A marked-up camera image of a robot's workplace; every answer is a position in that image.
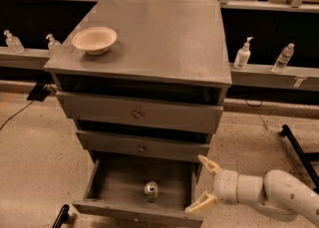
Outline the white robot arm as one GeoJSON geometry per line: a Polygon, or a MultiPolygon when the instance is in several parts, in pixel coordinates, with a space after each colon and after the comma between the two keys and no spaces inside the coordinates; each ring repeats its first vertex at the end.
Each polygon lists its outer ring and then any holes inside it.
{"type": "Polygon", "coordinates": [[[203,155],[198,159],[212,177],[212,192],[204,191],[184,209],[186,213],[200,213],[218,202],[243,204],[280,221],[294,221],[301,215],[319,226],[319,195],[290,173],[276,169],[264,177],[244,175],[222,169],[203,155]]]}

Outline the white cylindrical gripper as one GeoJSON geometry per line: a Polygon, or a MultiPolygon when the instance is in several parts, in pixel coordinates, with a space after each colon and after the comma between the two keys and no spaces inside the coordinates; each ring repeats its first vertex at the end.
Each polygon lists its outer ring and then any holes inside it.
{"type": "Polygon", "coordinates": [[[218,200],[223,204],[237,204],[237,180],[239,174],[231,170],[221,171],[217,163],[201,154],[198,156],[198,159],[211,176],[215,175],[213,180],[213,191],[215,194],[204,191],[193,203],[184,209],[184,212],[198,214],[207,211],[218,200]]]}

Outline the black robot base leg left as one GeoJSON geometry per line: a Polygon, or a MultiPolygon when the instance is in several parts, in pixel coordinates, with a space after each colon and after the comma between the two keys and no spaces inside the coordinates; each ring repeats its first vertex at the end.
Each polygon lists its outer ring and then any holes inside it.
{"type": "Polygon", "coordinates": [[[57,215],[56,220],[54,221],[52,228],[61,228],[61,226],[68,221],[69,209],[70,209],[70,206],[68,204],[64,204],[62,206],[59,214],[57,215]]]}

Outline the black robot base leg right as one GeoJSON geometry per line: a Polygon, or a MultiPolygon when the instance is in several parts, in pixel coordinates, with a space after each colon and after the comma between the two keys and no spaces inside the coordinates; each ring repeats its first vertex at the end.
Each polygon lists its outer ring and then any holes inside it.
{"type": "Polygon", "coordinates": [[[279,132],[279,134],[282,137],[288,138],[293,149],[295,150],[301,163],[303,164],[304,168],[306,169],[308,175],[310,176],[314,184],[314,191],[317,194],[319,194],[319,174],[312,165],[313,162],[319,161],[319,152],[305,152],[287,124],[284,124],[282,126],[282,129],[279,132]]]}

